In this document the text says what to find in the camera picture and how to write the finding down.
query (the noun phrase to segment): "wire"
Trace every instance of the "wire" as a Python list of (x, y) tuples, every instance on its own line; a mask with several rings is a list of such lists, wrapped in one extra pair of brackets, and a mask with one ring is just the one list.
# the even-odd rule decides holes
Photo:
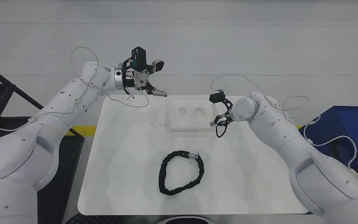
[[(80, 49), (80, 48), (82, 48), (82, 49), (87, 49), (87, 50), (91, 51), (92, 54), (95, 56), (96, 61), (97, 61), (96, 71), (95, 71), (95, 73), (92, 75), (92, 77), (91, 77), (91, 79), (89, 80), (88, 83), (85, 82), (84, 80), (82, 80), (82, 79), (80, 78), (80, 76), (77, 74), (76, 70), (74, 69), (73, 63), (72, 63), (72, 55), (73, 55), (73, 53), (74, 53), (77, 49)], [(31, 117), (29, 120), (31, 120), (31, 119), (32, 119), (32, 120), (37, 119), (38, 117), (43, 116), (43, 115), (46, 115), (46, 114), (63, 114), (63, 115), (67, 115), (67, 114), (73, 113), (73, 112), (75, 111), (76, 107), (78, 106), (78, 104), (81, 102), (82, 97), (85, 95), (85, 93), (87, 92), (87, 90), (88, 90), (89, 87), (91, 87), (91, 88), (97, 88), (97, 89), (99, 89), (100, 91), (105, 92), (105, 94), (106, 94), (111, 100), (120, 102), (121, 104), (126, 105), (126, 106), (129, 106), (129, 107), (132, 107), (132, 108), (143, 108), (143, 107), (149, 105), (149, 98), (148, 98), (147, 95), (143, 92), (143, 90), (141, 90), (141, 92), (142, 92), (142, 94), (147, 98), (147, 103), (146, 103), (145, 105), (143, 105), (143, 106), (133, 106), (133, 105), (126, 104), (126, 103), (124, 103), (124, 102), (122, 102), (122, 101), (120, 101), (120, 100), (113, 99), (113, 98), (108, 94), (108, 92), (106, 92), (106, 91), (104, 91), (104, 90), (98, 88), (97, 86), (90, 86), (91, 81), (93, 80), (93, 78), (94, 78), (94, 77), (96, 76), (96, 74), (98, 73), (98, 69), (99, 69), (99, 67), (100, 67), (100, 61), (98, 60), (98, 56), (97, 56), (97, 54), (96, 54), (92, 49), (87, 48), (87, 47), (85, 47), (85, 46), (79, 46), (79, 47), (77, 47), (77, 48), (75, 48), (75, 49), (72, 50), (72, 52), (71, 52), (71, 54), (70, 54), (70, 56), (69, 56), (69, 60), (70, 60), (70, 64), (71, 64), (71, 68), (72, 68), (73, 73), (76, 75), (76, 77), (77, 77), (81, 82), (83, 82), (84, 84), (87, 85), (87, 87), (86, 87), (86, 89), (84, 90), (83, 94), (81, 94), (81, 96), (80, 96), (78, 99), (76, 99), (76, 103), (75, 103), (75, 106), (73, 107), (73, 110), (72, 110), (71, 112), (66, 112), (66, 113), (63, 113), (63, 112), (44, 112), (43, 114), (39, 114), (39, 115), (37, 115), (37, 116)], [(32, 123), (32, 122), (27, 122), (26, 124), (24, 124), (24, 125), (22, 125), (22, 126), (16, 128), (16, 129), (12, 129), (12, 130), (3, 129), (3, 128), (0, 128), (0, 130), (5, 131), (5, 132), (14, 132), (14, 131), (17, 131), (17, 130), (19, 130), (19, 129), (21, 129), (21, 128), (24, 128), (25, 126), (27, 126), (27, 125), (29, 125), (29, 124), (31, 124), (31, 123)]]
[(2, 131), (4, 131), (4, 132), (14, 132), (14, 131), (16, 131), (16, 130), (19, 130), (19, 129), (21, 129), (21, 128), (24, 128), (25, 126), (28, 126), (30, 124), (30, 122), (27, 122), (26, 124), (24, 124), (24, 125), (22, 125), (22, 126), (20, 126), (20, 127), (18, 127), (18, 128), (15, 128), (15, 129), (13, 129), (13, 130), (8, 130), (8, 129), (3, 129), (3, 128), (0, 128), (0, 130), (2, 130)]
[(347, 164), (347, 166), (351, 169), (351, 164), (352, 164), (352, 162), (353, 162), (353, 161), (356, 159), (356, 157), (357, 157), (357, 147), (356, 147), (356, 144), (354, 143), (354, 141), (353, 141), (350, 137), (348, 137), (348, 136), (338, 136), (338, 137), (332, 138), (331, 140), (329, 140), (329, 141), (327, 141), (327, 142), (324, 142), (324, 143), (322, 143), (322, 144), (314, 144), (311, 139), (307, 138), (307, 136), (306, 136), (306, 129), (307, 129), (307, 127), (308, 127), (309, 125), (314, 124), (314, 123), (316, 123), (317, 121), (319, 121), (320, 118), (321, 118), (321, 116), (318, 116), (316, 120), (312, 120), (311, 122), (309, 122), (309, 123), (307, 123), (307, 124), (305, 125), (305, 127), (303, 128), (303, 137), (304, 137), (306, 140), (308, 140), (309, 143), (310, 143), (312, 146), (316, 146), (316, 147), (324, 146), (324, 145), (329, 144), (329, 143), (331, 143), (331, 142), (333, 142), (333, 141), (335, 141), (335, 140), (337, 140), (337, 139), (339, 139), (339, 138), (347, 138), (347, 139), (349, 139), (349, 140), (352, 142), (353, 148), (354, 148), (353, 158), (352, 158), (352, 159), (348, 162), (348, 164)]
[(226, 130), (228, 129), (228, 126), (226, 125), (225, 126), (225, 129), (224, 129), (224, 132), (221, 134), (221, 135), (219, 135), (218, 134), (218, 124), (216, 124), (216, 126), (215, 126), (215, 132), (216, 132), (216, 136), (218, 137), (218, 138), (221, 138), (225, 133), (226, 133)]
[[(80, 76), (77, 74), (76, 70), (75, 70), (74, 67), (73, 67), (72, 54), (73, 54), (73, 52), (74, 52), (75, 50), (77, 50), (77, 49), (79, 49), (79, 48), (83, 48), (83, 49), (90, 50), (90, 51), (92, 52), (92, 54), (96, 57), (96, 60), (97, 60), (97, 69), (96, 69), (96, 72), (94, 73), (94, 75), (92, 76), (92, 78), (89, 80), (88, 83), (85, 82), (84, 80), (82, 80), (82, 79), (80, 78)], [(86, 48), (85, 46), (79, 46), (79, 47), (77, 47), (77, 48), (75, 48), (75, 49), (72, 50), (71, 55), (70, 55), (70, 63), (71, 63), (72, 71), (73, 71), (73, 73), (76, 75), (76, 77), (77, 77), (79, 80), (81, 80), (83, 83), (85, 83), (85, 84), (87, 85), (86, 90), (85, 90), (84, 93), (82, 94), (82, 96), (83, 96), (83, 95), (86, 93), (88, 87), (90, 87), (90, 84), (89, 84), (89, 83), (91, 83), (92, 79), (95, 77), (95, 75), (96, 75), (97, 72), (98, 72), (98, 67), (99, 67), (99, 64), (100, 64), (100, 63), (99, 63), (99, 60), (98, 60), (98, 56), (97, 56), (97, 54), (96, 54), (92, 49)], [(93, 86), (93, 87), (99, 89), (100, 91), (104, 91), (104, 90), (98, 88), (97, 86)], [(126, 106), (129, 106), (129, 107), (131, 107), (131, 108), (143, 108), (143, 107), (149, 105), (149, 99), (148, 99), (148, 97), (146, 96), (146, 94), (144, 94), (143, 90), (141, 90), (141, 92), (142, 92), (142, 94), (147, 98), (147, 104), (145, 104), (144, 106), (132, 106), (132, 105), (126, 104), (126, 103), (124, 103), (124, 102), (122, 102), (122, 101), (120, 101), (120, 100), (113, 99), (113, 98), (108, 94), (108, 92), (106, 92), (106, 91), (104, 91), (104, 92), (105, 92), (105, 94), (106, 94), (111, 100), (120, 102), (121, 104), (126, 105)]]
[(241, 76), (241, 77), (245, 78), (247, 81), (249, 81), (250, 83), (254, 84), (254, 85), (260, 90), (260, 92), (263, 94), (264, 98), (271, 104), (271, 106), (272, 106), (273, 108), (277, 109), (277, 110), (281, 110), (281, 111), (295, 110), (295, 109), (298, 109), (298, 108), (300, 108), (300, 107), (302, 107), (302, 106), (305, 106), (305, 105), (308, 104), (308, 102), (309, 102), (309, 98), (308, 98), (308, 97), (305, 97), (305, 96), (290, 96), (290, 97), (286, 98), (285, 101), (286, 101), (287, 99), (297, 98), (297, 97), (305, 98), (305, 99), (307, 99), (307, 101), (306, 101), (304, 104), (302, 104), (302, 105), (300, 105), (300, 106), (297, 106), (297, 107), (295, 107), (295, 108), (281, 109), (281, 108), (277, 107), (273, 102), (271, 102), (271, 101), (267, 98), (266, 94), (263, 92), (263, 90), (262, 90), (256, 83), (254, 83), (253, 81), (249, 80), (246, 76), (244, 76), (244, 75), (242, 75), (242, 74), (236, 74), (236, 73), (222, 74), (221, 76), (216, 77), (216, 78), (211, 82), (210, 88), (211, 88), (212, 90), (214, 90), (214, 91), (219, 91), (219, 92), (220, 92), (221, 90), (215, 90), (215, 89), (213, 89), (213, 83), (214, 83), (217, 79), (219, 79), (219, 78), (221, 78), (221, 77), (223, 77), (223, 76), (230, 76), (230, 75), (231, 75), (231, 76)]

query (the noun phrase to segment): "black cable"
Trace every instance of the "black cable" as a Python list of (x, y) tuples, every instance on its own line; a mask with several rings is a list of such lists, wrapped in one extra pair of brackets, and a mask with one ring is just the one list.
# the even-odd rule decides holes
[(197, 164), (198, 164), (198, 166), (199, 166), (199, 176), (197, 177), (197, 179), (191, 181), (190, 183), (188, 183), (185, 186), (181, 186), (181, 187), (176, 188), (174, 190), (168, 190), (166, 188), (165, 180), (166, 180), (166, 176), (167, 176), (168, 162), (172, 158), (174, 158), (175, 156), (181, 156), (183, 158), (190, 158), (188, 156), (188, 154), (189, 154), (189, 152), (187, 152), (187, 151), (175, 151), (175, 152), (170, 153), (167, 157), (164, 158), (162, 166), (161, 166), (161, 170), (159, 171), (159, 180), (158, 180), (158, 182), (159, 182), (159, 191), (162, 194), (172, 196), (172, 195), (175, 195), (175, 194), (178, 194), (178, 193), (182, 192), (183, 190), (193, 188), (195, 185), (198, 185), (200, 183), (200, 180), (201, 180), (201, 178), (202, 178), (202, 176), (204, 174), (204, 163), (202, 162), (202, 159), (198, 155), (197, 158), (195, 159)]
[(221, 138), (221, 137), (225, 134), (227, 128), (228, 128), (228, 126), (225, 125), (224, 132), (223, 132), (221, 135), (219, 135), (219, 134), (218, 134), (218, 126), (216, 125), (216, 126), (215, 126), (216, 136), (217, 136), (218, 138)]

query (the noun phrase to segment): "white table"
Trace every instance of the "white table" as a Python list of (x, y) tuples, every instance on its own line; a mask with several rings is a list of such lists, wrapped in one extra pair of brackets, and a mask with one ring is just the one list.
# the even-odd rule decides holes
[[(238, 98), (228, 97), (233, 102)], [(82, 214), (307, 212), (292, 192), (284, 161), (256, 138), (247, 123), (230, 124), (220, 139), (214, 128), (170, 132), (170, 98), (149, 99), (145, 108), (130, 108), (108, 98), (103, 102), (78, 201)], [(144, 96), (137, 96), (128, 103), (145, 102)], [(177, 150), (198, 152), (205, 174), (194, 188), (167, 196), (158, 189), (159, 169), (162, 160)], [(187, 184), (197, 178), (198, 170), (195, 160), (175, 157), (167, 167), (166, 187)]]

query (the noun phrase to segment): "cable lock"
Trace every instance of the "cable lock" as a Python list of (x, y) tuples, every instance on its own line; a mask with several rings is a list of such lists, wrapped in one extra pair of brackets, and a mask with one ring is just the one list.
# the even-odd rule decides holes
[[(176, 157), (176, 156), (181, 156), (183, 158), (193, 158), (193, 159), (195, 159), (197, 161), (198, 166), (199, 166), (199, 176), (197, 177), (196, 180), (191, 181), (190, 183), (188, 183), (185, 186), (181, 186), (181, 187), (176, 188), (174, 190), (168, 190), (166, 188), (166, 184), (165, 184), (165, 180), (166, 180), (166, 176), (167, 176), (167, 166), (168, 166), (169, 161), (172, 158)], [(178, 193), (182, 192), (183, 190), (190, 189), (190, 188), (193, 188), (194, 186), (198, 185), (200, 183), (200, 180), (201, 180), (203, 174), (204, 174), (204, 163), (203, 163), (203, 161), (202, 161), (202, 159), (201, 159), (201, 157), (199, 155), (191, 154), (191, 153), (189, 153), (187, 151), (175, 151), (175, 152), (172, 152), (167, 157), (164, 158), (163, 163), (161, 165), (161, 170), (159, 171), (159, 180), (158, 180), (158, 182), (159, 182), (159, 191), (162, 194), (166, 194), (166, 195), (169, 195), (169, 196), (178, 194)]]

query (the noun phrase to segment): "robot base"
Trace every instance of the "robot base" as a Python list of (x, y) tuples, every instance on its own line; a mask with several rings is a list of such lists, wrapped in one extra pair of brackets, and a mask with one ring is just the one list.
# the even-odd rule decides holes
[(176, 216), (157, 222), (157, 224), (218, 224), (218, 223), (205, 217)]

